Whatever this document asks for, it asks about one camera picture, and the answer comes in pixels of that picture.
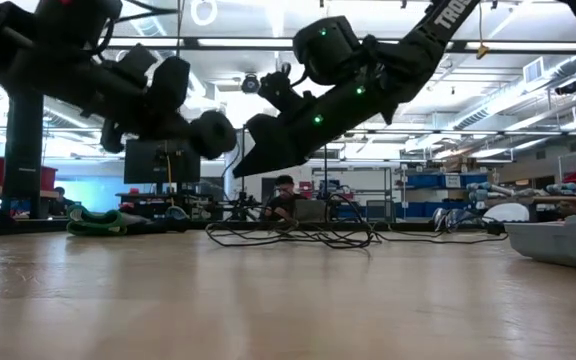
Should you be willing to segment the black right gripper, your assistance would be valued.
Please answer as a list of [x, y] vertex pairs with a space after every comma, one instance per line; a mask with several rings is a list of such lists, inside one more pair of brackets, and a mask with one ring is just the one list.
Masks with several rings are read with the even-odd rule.
[[296, 159], [304, 159], [356, 125], [355, 95], [304, 96], [293, 106], [287, 133], [278, 118], [266, 114], [257, 114], [246, 123], [254, 146], [234, 168], [236, 178], [292, 167]]

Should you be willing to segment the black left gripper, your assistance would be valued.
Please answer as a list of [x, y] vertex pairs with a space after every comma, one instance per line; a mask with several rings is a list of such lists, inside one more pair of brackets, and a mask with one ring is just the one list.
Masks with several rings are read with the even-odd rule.
[[180, 137], [190, 142], [195, 136], [193, 123], [179, 112], [186, 100], [189, 73], [187, 61], [175, 56], [165, 59], [155, 69], [151, 85], [124, 101], [112, 131], [118, 136], [129, 133], [145, 140]]

